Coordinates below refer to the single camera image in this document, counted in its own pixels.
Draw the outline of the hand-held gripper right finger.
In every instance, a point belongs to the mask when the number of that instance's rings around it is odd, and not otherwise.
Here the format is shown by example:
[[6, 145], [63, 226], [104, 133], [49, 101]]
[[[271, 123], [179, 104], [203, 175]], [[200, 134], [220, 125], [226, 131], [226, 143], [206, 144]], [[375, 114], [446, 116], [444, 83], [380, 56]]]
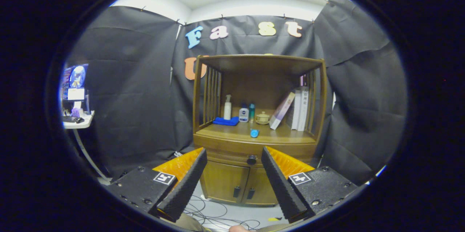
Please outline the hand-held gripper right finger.
[[263, 147], [261, 162], [290, 223], [332, 209], [359, 188], [329, 166], [313, 168], [269, 146]]

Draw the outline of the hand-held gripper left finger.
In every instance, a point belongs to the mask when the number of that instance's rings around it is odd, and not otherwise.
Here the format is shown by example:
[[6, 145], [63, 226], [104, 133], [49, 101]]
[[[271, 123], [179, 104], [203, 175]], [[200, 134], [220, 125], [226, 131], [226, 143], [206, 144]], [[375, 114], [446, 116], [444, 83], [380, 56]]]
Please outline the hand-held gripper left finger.
[[108, 186], [126, 204], [176, 222], [203, 174], [207, 151], [198, 148], [156, 167], [138, 166]]

